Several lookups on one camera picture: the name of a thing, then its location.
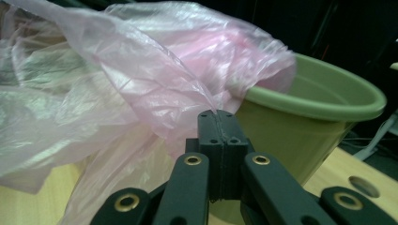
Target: table surface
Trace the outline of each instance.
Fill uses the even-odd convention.
[[[380,197],[369,198],[398,221],[398,183],[385,174],[335,149],[304,188],[319,196],[322,189],[341,186],[355,189],[350,176],[361,177],[372,183]],[[73,165],[53,169],[43,188],[31,195],[0,187],[0,218],[2,225],[54,225],[62,217],[79,172]]]

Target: pink plastic bag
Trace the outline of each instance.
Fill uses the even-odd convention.
[[[113,192],[167,180],[198,113],[235,113],[256,83],[286,91],[293,80],[280,41],[197,4],[6,2],[0,184],[36,192],[52,167],[89,157],[62,224],[89,224]]]

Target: olive green plastic pot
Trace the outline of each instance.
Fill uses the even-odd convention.
[[[255,86],[237,119],[255,151],[272,154],[304,185],[356,123],[383,112],[386,98],[346,70],[300,54],[296,58],[297,75],[289,93]],[[233,208],[238,209],[236,202],[210,205],[212,215],[241,223]]]

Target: brass insert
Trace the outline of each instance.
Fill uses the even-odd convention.
[[[357,199],[355,196],[352,196],[348,193],[344,192],[337,192],[334,194],[334,201],[336,201],[338,204],[340,204],[342,207],[351,209],[351,210],[360,210],[363,208],[362,202]],[[352,202],[347,202],[344,201],[343,198],[347,198]]]
[[[269,158],[267,157],[255,156],[253,157],[253,162],[258,165],[268,165],[271,162],[271,160],[269,160]]]
[[[184,162],[190,166],[195,166],[198,165],[202,162],[202,159],[200,159],[199,157],[196,156],[190,156],[190,157],[186,157],[184,159]]]
[[[140,198],[137,195],[130,193],[124,194],[116,200],[115,210],[122,213],[129,212],[131,209],[137,207],[139,203],[140,203]]]

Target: bucket rim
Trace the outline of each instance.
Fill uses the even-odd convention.
[[[295,55],[301,60],[318,65],[322,64],[324,67],[344,74],[349,79],[358,83],[358,85],[369,90],[374,101],[370,104],[362,105],[328,103],[309,100],[302,97],[289,96],[284,93],[279,93],[258,86],[250,88],[245,99],[274,110],[330,121],[359,122],[374,119],[383,113],[384,107],[387,103],[386,97],[372,83],[340,67],[335,67],[329,63],[302,54],[295,53]]]

